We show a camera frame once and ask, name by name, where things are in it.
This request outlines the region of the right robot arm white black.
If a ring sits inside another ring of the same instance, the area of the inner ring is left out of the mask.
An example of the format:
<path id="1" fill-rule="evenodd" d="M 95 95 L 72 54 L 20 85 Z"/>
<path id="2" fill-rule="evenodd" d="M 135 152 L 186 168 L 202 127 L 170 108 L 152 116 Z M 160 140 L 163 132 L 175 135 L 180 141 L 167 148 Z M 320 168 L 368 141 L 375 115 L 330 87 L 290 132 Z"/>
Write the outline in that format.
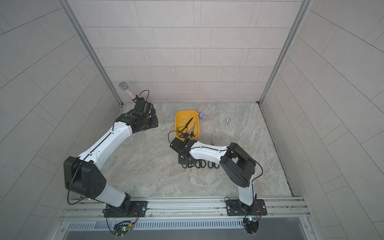
<path id="1" fill-rule="evenodd" d="M 249 156 L 238 144 L 218 147 L 203 144 L 196 140 L 175 138 L 170 147 L 178 153 L 178 163 L 183 168 L 201 168 L 206 162 L 209 168 L 223 168 L 229 179 L 238 186 L 239 197 L 224 198 L 228 216 L 266 216 L 264 200 L 258 200 L 254 190 L 254 180 L 264 173 L 262 166 Z"/>

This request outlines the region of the small black scissors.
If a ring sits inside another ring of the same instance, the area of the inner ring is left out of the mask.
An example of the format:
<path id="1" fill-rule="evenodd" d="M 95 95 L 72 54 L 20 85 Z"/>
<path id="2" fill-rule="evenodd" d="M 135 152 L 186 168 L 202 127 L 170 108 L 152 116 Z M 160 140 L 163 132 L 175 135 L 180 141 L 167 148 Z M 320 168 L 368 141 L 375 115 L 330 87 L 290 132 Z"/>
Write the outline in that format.
<path id="1" fill-rule="evenodd" d="M 193 168 L 193 167 L 195 167 L 196 166 L 196 164 L 185 164 L 185 165 L 182 165 L 182 167 L 184 168 L 184 169 L 190 169 L 190 168 Z"/>

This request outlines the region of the yellow plastic storage box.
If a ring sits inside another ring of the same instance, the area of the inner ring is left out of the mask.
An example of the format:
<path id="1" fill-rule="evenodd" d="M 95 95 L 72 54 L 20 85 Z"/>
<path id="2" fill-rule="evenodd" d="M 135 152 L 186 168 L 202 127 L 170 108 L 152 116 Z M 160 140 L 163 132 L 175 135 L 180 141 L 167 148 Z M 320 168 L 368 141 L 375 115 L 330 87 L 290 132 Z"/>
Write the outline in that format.
<path id="1" fill-rule="evenodd" d="M 189 138 L 197 140 L 200 134 L 198 112 L 194 110 L 179 111 L 175 119 L 175 136 L 180 140 Z"/>

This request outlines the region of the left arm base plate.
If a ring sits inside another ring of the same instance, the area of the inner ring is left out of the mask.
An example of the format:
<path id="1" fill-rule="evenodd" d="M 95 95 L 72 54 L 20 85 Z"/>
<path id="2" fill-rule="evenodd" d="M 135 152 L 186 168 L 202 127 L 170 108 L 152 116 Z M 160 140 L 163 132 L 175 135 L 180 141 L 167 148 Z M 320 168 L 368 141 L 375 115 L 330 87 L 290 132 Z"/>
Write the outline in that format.
<path id="1" fill-rule="evenodd" d="M 148 201 L 126 201 L 120 207 L 107 205 L 103 210 L 105 218 L 142 218 L 146 215 Z"/>

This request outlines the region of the all black scissors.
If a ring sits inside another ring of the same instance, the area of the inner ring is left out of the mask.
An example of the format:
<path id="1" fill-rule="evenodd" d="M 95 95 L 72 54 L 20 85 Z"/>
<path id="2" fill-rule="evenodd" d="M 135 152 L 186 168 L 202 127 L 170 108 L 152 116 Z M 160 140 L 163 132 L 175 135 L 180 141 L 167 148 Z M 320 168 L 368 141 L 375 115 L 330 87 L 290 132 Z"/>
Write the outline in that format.
<path id="1" fill-rule="evenodd" d="M 216 163 L 213 163 L 213 162 L 208 162 L 207 166 L 209 169 L 219 169 L 220 168 L 220 165 L 217 165 Z"/>

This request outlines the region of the silver blade black scissors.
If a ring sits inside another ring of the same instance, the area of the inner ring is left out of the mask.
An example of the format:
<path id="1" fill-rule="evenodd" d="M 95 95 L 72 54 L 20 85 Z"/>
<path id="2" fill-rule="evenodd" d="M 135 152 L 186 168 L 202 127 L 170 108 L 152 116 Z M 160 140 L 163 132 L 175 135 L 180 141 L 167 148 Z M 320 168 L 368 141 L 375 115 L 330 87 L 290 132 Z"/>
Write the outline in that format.
<path id="1" fill-rule="evenodd" d="M 197 160 L 197 163 L 195 164 L 195 167 L 197 169 L 203 169 L 207 166 L 207 163 L 205 160 Z"/>

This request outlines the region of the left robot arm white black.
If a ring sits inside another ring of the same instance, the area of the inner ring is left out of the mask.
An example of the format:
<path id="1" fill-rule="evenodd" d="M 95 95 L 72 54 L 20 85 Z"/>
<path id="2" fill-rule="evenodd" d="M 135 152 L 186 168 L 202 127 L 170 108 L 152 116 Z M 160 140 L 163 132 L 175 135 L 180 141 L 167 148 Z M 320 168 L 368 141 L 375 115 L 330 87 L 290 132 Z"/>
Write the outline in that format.
<path id="1" fill-rule="evenodd" d="M 101 169 L 114 150 L 132 134 L 158 127 L 154 109 L 130 110 L 120 115 L 112 128 L 94 145 L 77 157 L 64 161 L 65 188 L 106 204 L 106 218 L 144 217 L 147 201 L 131 201 L 131 196 L 112 187 Z"/>

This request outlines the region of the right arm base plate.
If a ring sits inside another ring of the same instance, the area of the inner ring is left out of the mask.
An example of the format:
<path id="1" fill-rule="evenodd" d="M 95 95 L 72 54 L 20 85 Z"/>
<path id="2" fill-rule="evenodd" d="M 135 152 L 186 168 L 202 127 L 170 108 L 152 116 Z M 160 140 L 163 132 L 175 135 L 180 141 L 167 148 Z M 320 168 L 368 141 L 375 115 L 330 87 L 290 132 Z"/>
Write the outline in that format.
<path id="1" fill-rule="evenodd" d="M 265 201 L 256 199 L 248 206 L 239 200 L 225 200 L 228 216 L 266 216 L 268 214 Z"/>

